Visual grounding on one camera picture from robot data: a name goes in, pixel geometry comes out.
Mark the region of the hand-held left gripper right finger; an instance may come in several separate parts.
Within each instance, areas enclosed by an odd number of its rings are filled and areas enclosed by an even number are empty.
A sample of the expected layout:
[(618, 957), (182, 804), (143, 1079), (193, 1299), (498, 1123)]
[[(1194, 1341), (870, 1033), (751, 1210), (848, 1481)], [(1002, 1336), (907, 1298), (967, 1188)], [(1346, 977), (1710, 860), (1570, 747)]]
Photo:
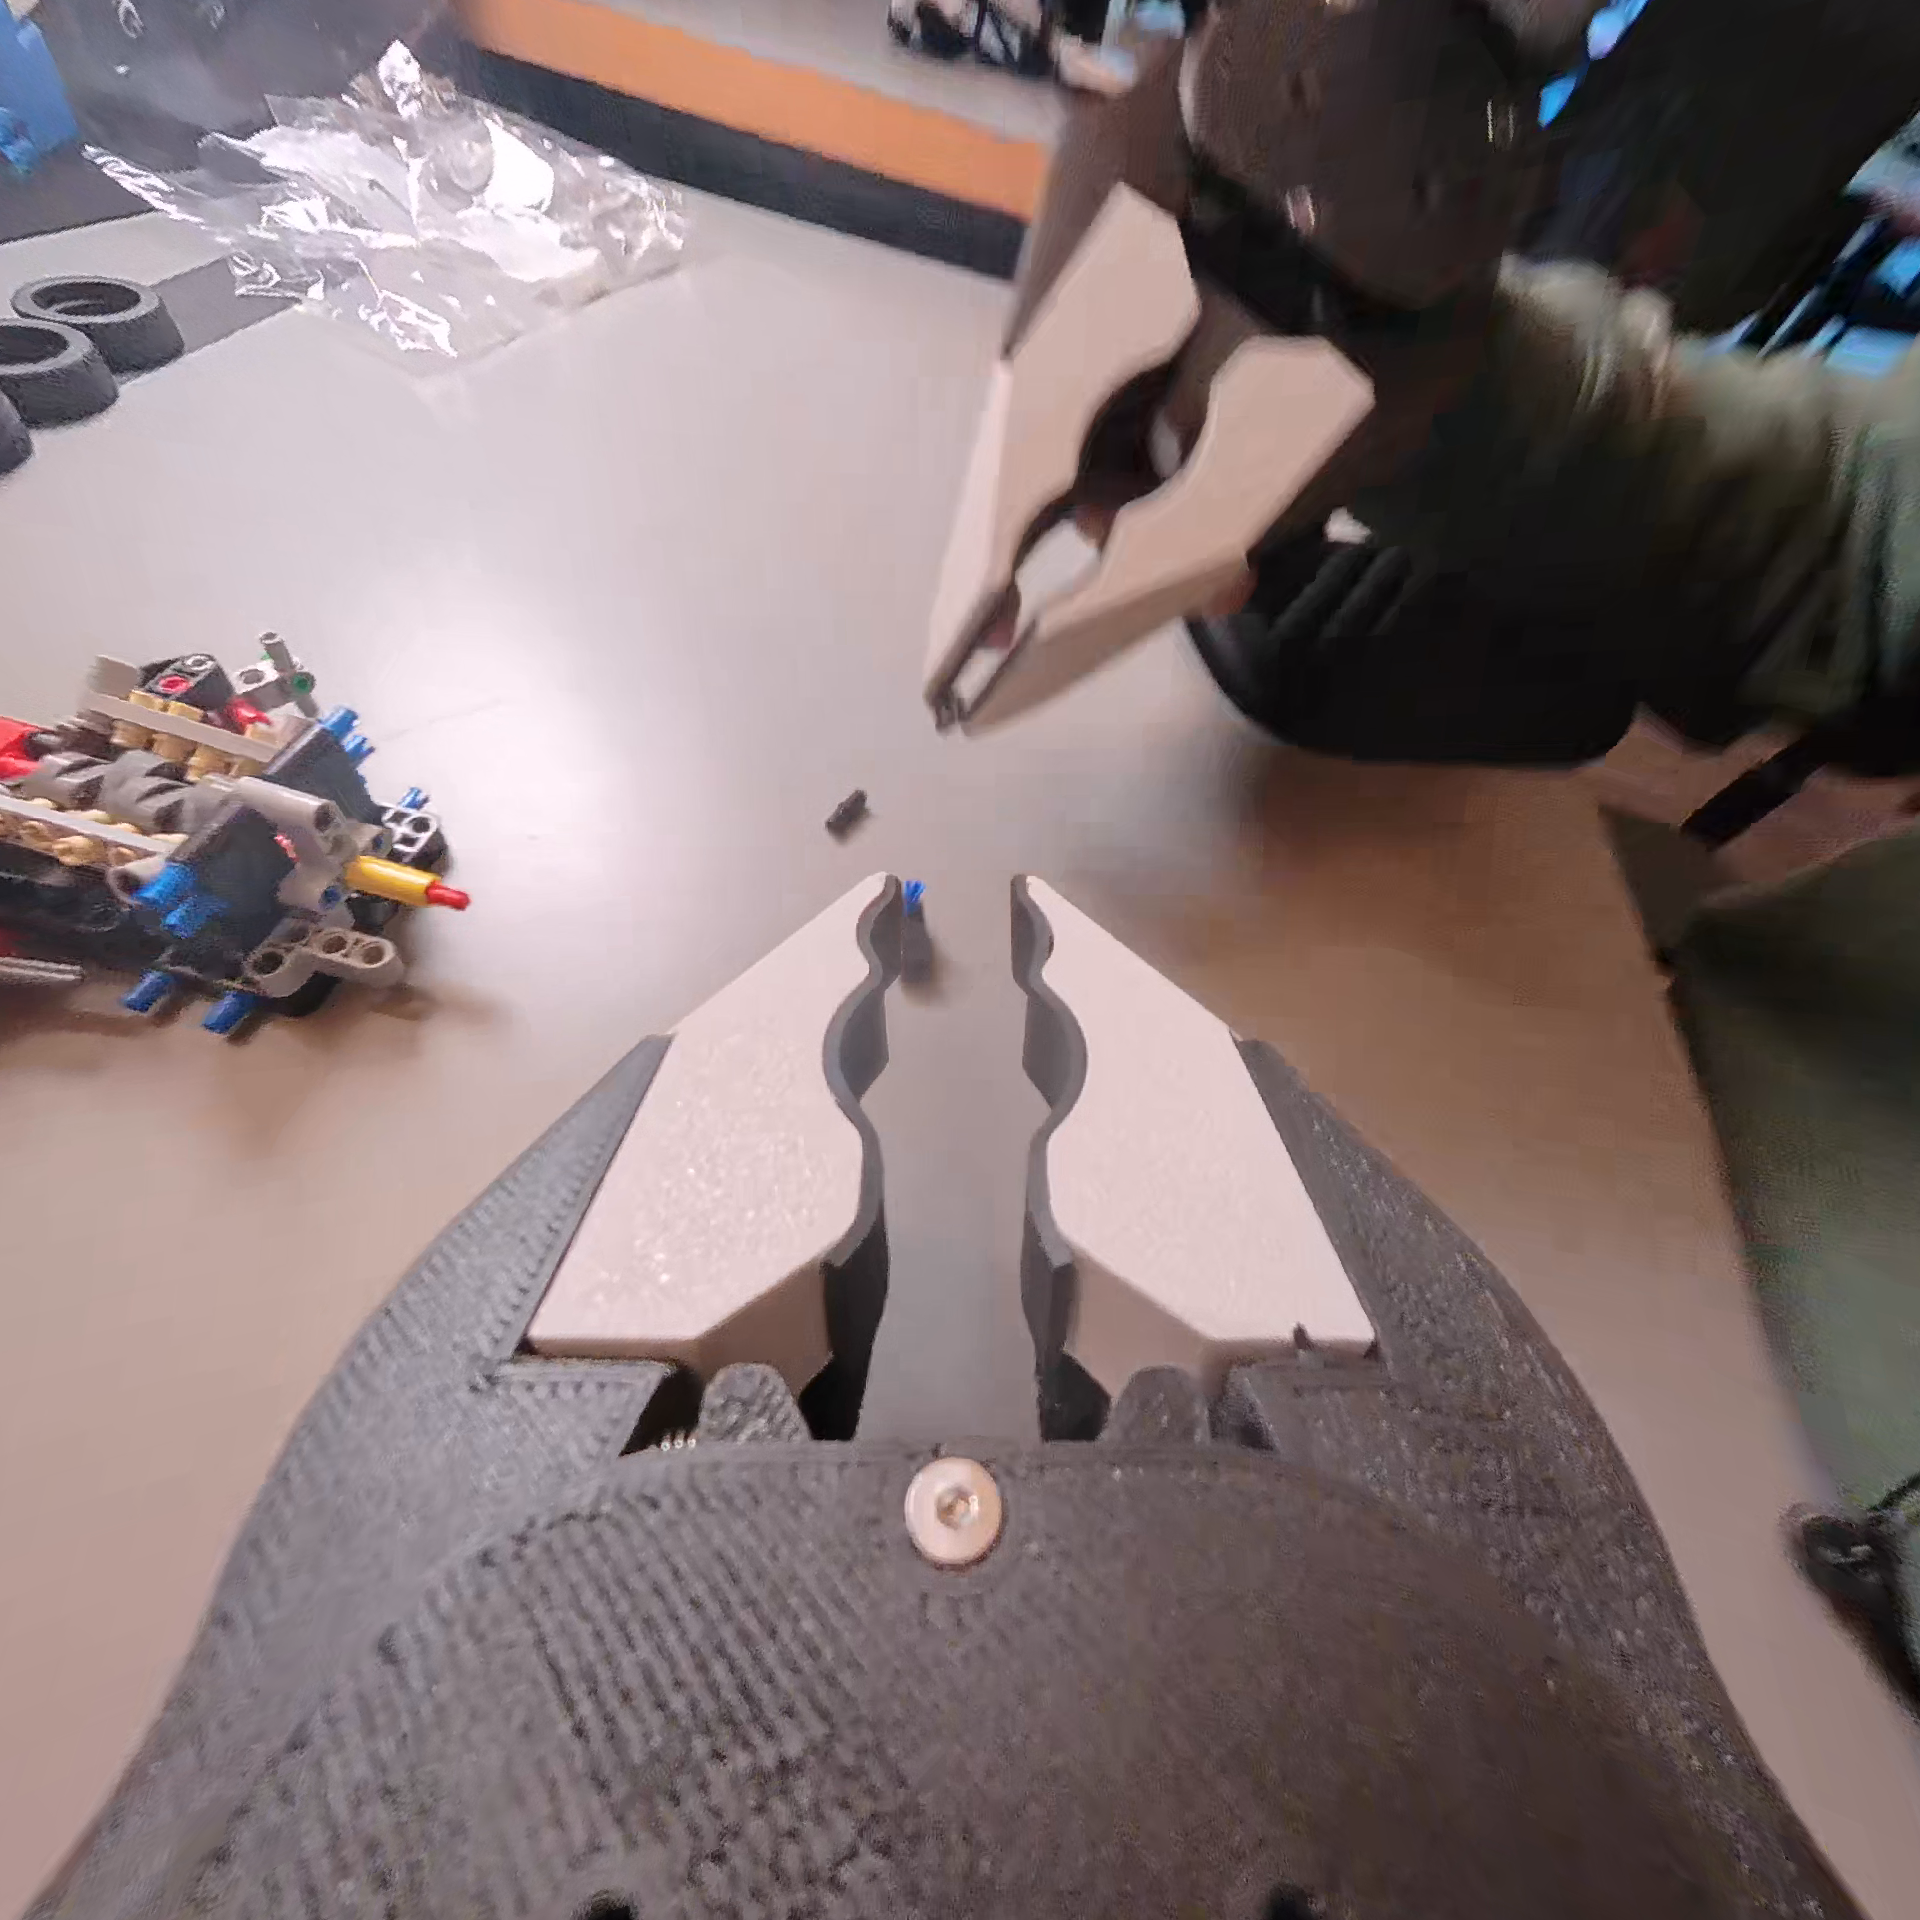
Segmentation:
[(1172, 1370), (1365, 1364), (1379, 1331), (1248, 1044), (1037, 877), (1012, 881), (1029, 1145), (1023, 1313), (1040, 1426), (1103, 1426)]

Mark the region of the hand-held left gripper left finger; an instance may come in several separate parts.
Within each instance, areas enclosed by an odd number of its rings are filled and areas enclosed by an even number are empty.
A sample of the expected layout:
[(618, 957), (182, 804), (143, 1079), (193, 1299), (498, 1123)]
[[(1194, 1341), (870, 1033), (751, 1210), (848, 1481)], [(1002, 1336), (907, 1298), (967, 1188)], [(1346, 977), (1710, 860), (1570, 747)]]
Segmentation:
[(708, 996), (660, 1066), (524, 1325), (541, 1358), (770, 1370), (857, 1406), (887, 1295), (880, 1151), (900, 881), (869, 877)]

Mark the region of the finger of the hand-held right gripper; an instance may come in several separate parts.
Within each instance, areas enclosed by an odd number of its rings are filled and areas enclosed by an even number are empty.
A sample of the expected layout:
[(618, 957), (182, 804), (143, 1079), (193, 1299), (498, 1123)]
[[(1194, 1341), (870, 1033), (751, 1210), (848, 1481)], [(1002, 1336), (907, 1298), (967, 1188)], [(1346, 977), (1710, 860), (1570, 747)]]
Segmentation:
[(1047, 707), (1222, 593), (1371, 412), (1336, 350), (1237, 350), (1205, 426), (1158, 487), (1115, 510), (1090, 571), (1014, 620), (998, 664), (956, 692), (956, 730)]
[(1061, 132), (1014, 274), (928, 624), (925, 707), (973, 692), (1023, 614), (1017, 564), (1087, 496), (1112, 403), (1157, 385), (1198, 323), (1177, 211), (1177, 62), (1090, 98)]

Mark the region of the lego car chassis assembly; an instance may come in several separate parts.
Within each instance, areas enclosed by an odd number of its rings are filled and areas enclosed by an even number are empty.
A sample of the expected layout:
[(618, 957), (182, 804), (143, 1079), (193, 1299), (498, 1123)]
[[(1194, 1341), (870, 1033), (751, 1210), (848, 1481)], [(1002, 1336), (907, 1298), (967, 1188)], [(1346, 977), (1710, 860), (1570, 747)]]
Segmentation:
[(2, 718), (2, 985), (128, 977), (128, 1016), (199, 999), (224, 1041), (400, 985), (399, 926), (471, 894), (431, 797), (377, 802), (369, 757), (276, 635), (239, 667), (93, 657), (69, 718)]

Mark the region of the wooden side table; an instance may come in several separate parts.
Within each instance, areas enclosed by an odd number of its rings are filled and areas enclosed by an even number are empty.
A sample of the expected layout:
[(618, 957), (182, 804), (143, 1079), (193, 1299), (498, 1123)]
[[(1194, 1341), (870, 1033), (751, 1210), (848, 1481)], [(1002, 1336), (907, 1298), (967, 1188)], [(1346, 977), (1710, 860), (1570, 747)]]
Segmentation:
[(649, 177), (997, 280), (1065, 107), (893, 45), (880, 3), (449, 3), (431, 45)]

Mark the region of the person's green sweatshirt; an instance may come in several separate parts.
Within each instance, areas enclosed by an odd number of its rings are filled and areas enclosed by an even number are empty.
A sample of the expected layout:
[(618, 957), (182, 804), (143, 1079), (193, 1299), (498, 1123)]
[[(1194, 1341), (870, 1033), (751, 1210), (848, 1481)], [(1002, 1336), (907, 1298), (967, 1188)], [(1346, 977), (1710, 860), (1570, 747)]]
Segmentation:
[(1915, 1701), (1915, 831), (1702, 898), (1668, 996), (1835, 1488), (1790, 1556)]

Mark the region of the empty clear plastic bag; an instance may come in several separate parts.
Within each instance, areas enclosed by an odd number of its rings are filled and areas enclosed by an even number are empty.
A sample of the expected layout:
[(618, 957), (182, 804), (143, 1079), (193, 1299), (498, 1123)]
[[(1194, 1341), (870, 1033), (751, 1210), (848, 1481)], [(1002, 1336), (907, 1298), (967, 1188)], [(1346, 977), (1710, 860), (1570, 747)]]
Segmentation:
[(438, 373), (681, 265), (681, 194), (461, 93), (391, 39), (334, 96), (268, 96), (189, 158), (135, 133), (83, 160), (211, 241), (235, 300), (359, 326)]

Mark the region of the blue plastic object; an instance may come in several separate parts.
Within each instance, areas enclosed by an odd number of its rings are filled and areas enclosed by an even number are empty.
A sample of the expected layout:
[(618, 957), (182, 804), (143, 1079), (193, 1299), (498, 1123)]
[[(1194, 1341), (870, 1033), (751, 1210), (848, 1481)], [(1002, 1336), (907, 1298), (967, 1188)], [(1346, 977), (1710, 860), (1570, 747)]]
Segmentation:
[(81, 142), (54, 53), (30, 3), (2, 3), (2, 179), (25, 179)]

